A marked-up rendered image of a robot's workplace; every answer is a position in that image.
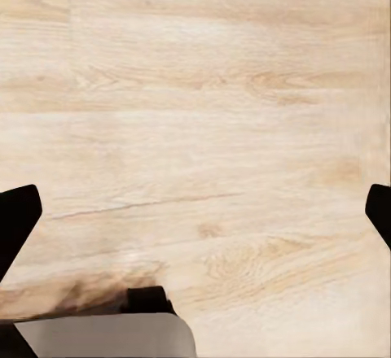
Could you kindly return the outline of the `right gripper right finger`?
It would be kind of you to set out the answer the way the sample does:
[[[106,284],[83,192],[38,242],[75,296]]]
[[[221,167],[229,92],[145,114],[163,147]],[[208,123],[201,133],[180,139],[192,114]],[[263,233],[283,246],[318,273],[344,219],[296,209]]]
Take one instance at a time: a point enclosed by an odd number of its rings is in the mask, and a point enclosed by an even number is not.
[[[391,250],[391,187],[373,184],[367,196],[365,212]]]

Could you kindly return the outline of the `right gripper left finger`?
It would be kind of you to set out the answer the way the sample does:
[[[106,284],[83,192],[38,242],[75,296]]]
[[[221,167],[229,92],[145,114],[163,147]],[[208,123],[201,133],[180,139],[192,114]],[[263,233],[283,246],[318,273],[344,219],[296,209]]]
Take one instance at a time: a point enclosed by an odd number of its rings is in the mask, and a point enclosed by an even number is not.
[[[0,193],[0,281],[42,215],[36,185]]]

